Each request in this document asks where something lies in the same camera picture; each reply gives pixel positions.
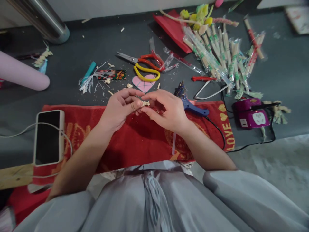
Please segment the pink paper heart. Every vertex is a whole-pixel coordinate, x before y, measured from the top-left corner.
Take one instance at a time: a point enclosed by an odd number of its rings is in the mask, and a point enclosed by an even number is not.
[[[155,78],[155,76],[150,74],[150,75],[145,76],[145,78],[153,79],[153,78]],[[151,89],[151,87],[154,86],[155,81],[145,82],[145,81],[141,80],[138,76],[135,76],[132,79],[132,83],[133,83],[133,85],[136,86],[136,88],[140,89],[144,93],[147,93]]]

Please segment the charging cable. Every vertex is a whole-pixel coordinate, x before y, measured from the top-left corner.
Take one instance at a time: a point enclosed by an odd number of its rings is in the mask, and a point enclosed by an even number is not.
[[[52,125],[52,124],[49,124],[49,123],[45,123],[45,122],[37,122],[37,123],[34,123],[34,124],[31,124],[30,126],[26,127],[26,129],[24,129],[22,132],[16,134],[16,135],[11,135],[11,136],[4,136],[4,135],[0,135],[0,138],[13,138],[13,137],[16,137],[16,136],[19,136],[19,135],[22,135],[24,134],[25,132],[27,132],[29,130],[29,128],[31,128],[32,126],[35,126],[37,124],[45,124],[45,125],[49,125],[49,126],[52,126],[53,128],[57,129],[58,131],[61,132],[61,134],[64,135],[64,137],[67,139],[67,141],[69,142],[70,144],[70,147],[71,147],[71,156],[73,155],[73,146],[72,146],[72,143],[69,139],[69,137],[61,130],[59,129],[58,127]],[[34,177],[34,178],[48,178],[48,177],[52,177],[52,176],[56,176],[58,175],[59,172],[57,173],[54,173],[54,174],[51,174],[51,175],[48,175],[48,176],[32,176],[32,175],[19,175],[19,174],[15,174],[14,176],[22,176],[22,177]],[[15,178],[14,176],[12,177],[9,177],[9,178],[5,178],[5,179],[0,179],[0,181],[4,181],[4,180],[7,180],[7,179],[11,179],[11,178]]]

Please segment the pink cylinder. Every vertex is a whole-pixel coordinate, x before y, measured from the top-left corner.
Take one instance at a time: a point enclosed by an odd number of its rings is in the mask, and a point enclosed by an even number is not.
[[[0,78],[33,90],[49,86],[48,76],[0,51]]]

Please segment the right hand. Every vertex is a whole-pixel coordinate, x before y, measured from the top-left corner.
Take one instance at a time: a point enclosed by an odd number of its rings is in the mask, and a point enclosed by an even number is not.
[[[166,90],[157,90],[142,96],[142,100],[149,100],[150,107],[142,107],[141,111],[146,113],[157,124],[176,134],[183,134],[190,126],[190,120],[184,112],[183,102]],[[158,114],[152,108],[157,107],[163,114]]]

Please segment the blue glue gun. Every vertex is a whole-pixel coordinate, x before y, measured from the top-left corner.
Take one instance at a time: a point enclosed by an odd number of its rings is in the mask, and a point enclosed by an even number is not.
[[[176,89],[174,95],[176,97],[179,97],[183,101],[184,110],[191,111],[192,113],[202,117],[206,117],[207,115],[209,115],[209,110],[198,108],[188,100],[186,94],[186,87],[183,84],[183,81],[179,83],[179,86]]]

